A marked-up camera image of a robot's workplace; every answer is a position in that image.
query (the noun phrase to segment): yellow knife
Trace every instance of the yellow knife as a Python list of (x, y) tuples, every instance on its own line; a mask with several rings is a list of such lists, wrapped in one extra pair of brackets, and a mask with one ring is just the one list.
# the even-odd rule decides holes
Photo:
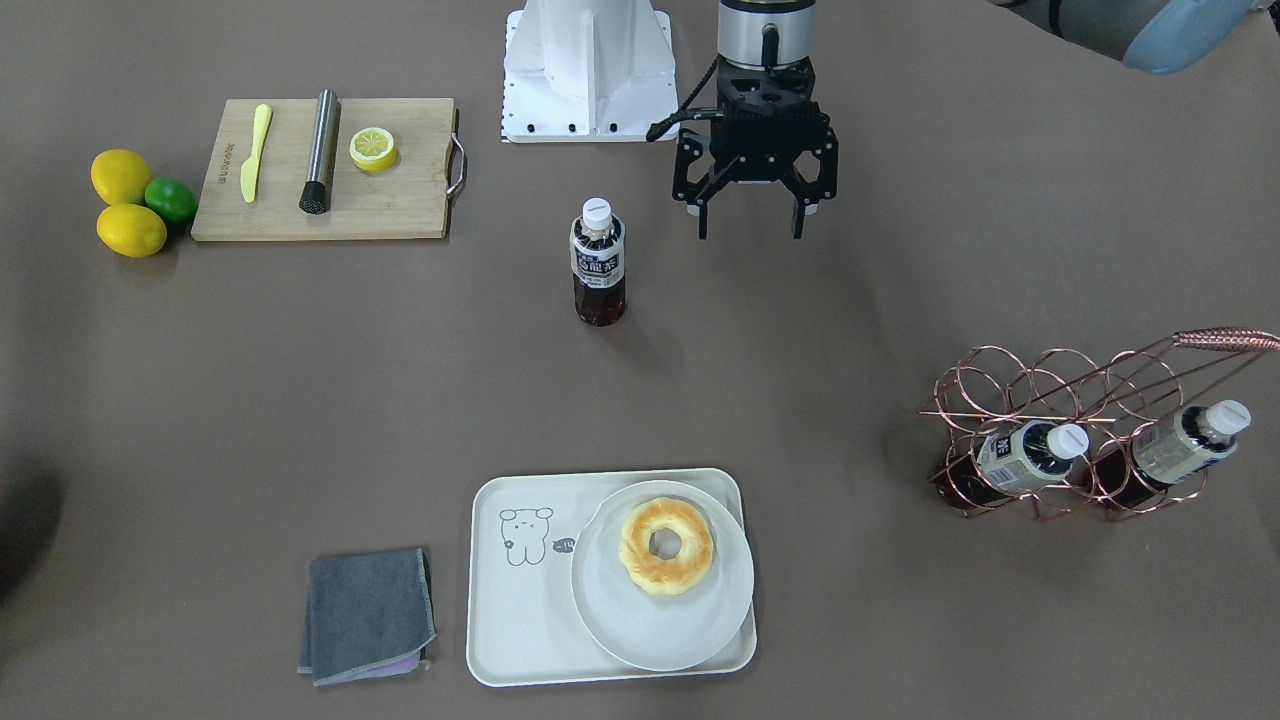
[(241, 165), (241, 195), (244, 202), (257, 197), (257, 168), (262, 164), (262, 143), (266, 142), (266, 128), (271, 126), (271, 106), (262, 104), (253, 110), (253, 150), (248, 160)]

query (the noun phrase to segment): bottle label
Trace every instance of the bottle label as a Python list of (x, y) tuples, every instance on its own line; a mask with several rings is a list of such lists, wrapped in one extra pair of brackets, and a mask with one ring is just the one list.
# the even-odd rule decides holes
[(618, 238), (604, 250), (591, 250), (582, 247), (577, 237), (570, 231), (570, 266), (573, 275), (586, 287), (604, 290), (618, 284), (626, 274), (626, 256), (622, 254), (622, 240), (626, 237), (626, 225), (618, 220)]
[(1165, 418), (1133, 438), (1134, 464), (1148, 478), (1166, 486), (1175, 486), (1235, 452), (1235, 445), (1225, 452), (1197, 445), (1180, 419), (1181, 415)]
[(1027, 425), (1012, 434), (987, 438), (978, 451), (978, 473), (992, 487), (1018, 495), (1051, 486), (1062, 478), (1051, 475), (1037, 468), (1023, 448), (1023, 436)]

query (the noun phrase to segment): cutting board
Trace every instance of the cutting board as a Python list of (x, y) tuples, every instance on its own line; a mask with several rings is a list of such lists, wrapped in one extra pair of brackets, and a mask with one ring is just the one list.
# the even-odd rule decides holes
[[(271, 127), (262, 146), (257, 197), (241, 196), (241, 165), (253, 138), (253, 110), (271, 106)], [(198, 241), (417, 240), (444, 237), (449, 227), (449, 160), (456, 113), (451, 97), (367, 97), (339, 100), (329, 211), (298, 209), (307, 179), (316, 100), (228, 100), (200, 209), (191, 227)], [(357, 131), (388, 129), (399, 160), (380, 173), (366, 173), (351, 160)]]

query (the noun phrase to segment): towel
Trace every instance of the towel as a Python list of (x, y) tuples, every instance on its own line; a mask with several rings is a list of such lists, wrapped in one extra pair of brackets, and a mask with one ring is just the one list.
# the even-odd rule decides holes
[(421, 550), (311, 562), (298, 673), (314, 685), (410, 673), (433, 639)]

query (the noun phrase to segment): bagel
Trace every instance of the bagel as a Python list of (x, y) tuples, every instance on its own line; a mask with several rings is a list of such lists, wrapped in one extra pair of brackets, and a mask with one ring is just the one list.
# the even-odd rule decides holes
[[(671, 560), (649, 551), (653, 534), (663, 529), (680, 537), (680, 552)], [(712, 532), (696, 507), (675, 497), (659, 497), (637, 506), (622, 523), (618, 560), (644, 592), (675, 596), (707, 577), (714, 551)]]

